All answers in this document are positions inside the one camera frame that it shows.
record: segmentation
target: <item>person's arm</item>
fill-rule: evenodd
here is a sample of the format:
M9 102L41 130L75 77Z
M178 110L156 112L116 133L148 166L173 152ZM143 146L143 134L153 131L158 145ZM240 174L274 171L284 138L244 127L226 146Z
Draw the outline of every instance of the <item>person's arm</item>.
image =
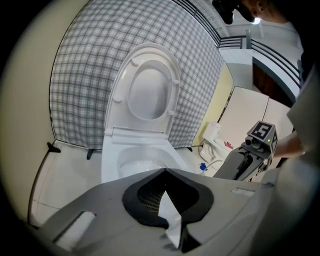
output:
M298 157L304 153L301 141L296 131L278 141L274 152L274 158Z

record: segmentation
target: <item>floor tile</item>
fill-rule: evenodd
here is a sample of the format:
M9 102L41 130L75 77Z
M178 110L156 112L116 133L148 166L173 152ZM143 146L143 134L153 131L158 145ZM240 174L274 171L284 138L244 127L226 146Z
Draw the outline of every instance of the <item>floor tile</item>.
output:
M200 169L200 164L204 163L205 161L199 156L197 146L192 147L192 152L186 147L176 148L176 151L185 161L185 163L194 171L194 173L212 177L217 172L217 170L212 166L209 166L208 170L206 171L202 171Z
M62 208L101 183L101 151L87 160L87 149L64 144L54 159L40 193L39 203Z
M37 177L35 188L33 191L33 200L35 200L37 202L40 199L40 193L41 193L41 190L42 190L43 185L45 183L49 169L50 169L50 167L51 167L52 163L54 162L57 155L58 155L58 153L52 153L52 152L48 153L41 169L39 170L39 175Z
M42 203L38 204L36 211L36 222L38 227L41 227L52 215L54 215L59 209L53 208Z
M33 226L39 227L37 222L37 210L38 210L38 202L36 200L32 200L31 203L31 211L29 216L29 223Z

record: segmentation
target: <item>toilet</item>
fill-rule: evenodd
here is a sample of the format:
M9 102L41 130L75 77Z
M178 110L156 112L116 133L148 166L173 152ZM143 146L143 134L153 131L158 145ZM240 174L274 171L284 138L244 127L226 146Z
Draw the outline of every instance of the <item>toilet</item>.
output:
M128 54L107 105L102 183L159 168L191 172L168 141L179 84L178 62L163 46L143 43Z
M204 138L203 147L200 155L208 162L219 160L220 166L227 158L232 148L225 145L225 142L218 138L221 130L221 125L217 122L210 122L205 129L202 137Z

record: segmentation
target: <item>toilet seat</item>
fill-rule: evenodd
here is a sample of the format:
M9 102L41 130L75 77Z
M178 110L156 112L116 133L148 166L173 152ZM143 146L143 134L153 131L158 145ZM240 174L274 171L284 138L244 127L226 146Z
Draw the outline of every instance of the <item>toilet seat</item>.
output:
M180 69L163 46L143 43L123 61L115 78L105 117L107 136L167 139L176 112Z

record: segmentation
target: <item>gray fabric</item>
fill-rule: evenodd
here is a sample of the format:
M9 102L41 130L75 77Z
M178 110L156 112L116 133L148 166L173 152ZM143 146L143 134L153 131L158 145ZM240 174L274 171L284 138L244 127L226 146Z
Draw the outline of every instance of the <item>gray fabric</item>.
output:
M57 140L102 149L108 98L120 66L137 45L169 49L181 70L169 141L188 147L216 88L223 58L205 29L170 0L92 0L58 49L50 82Z

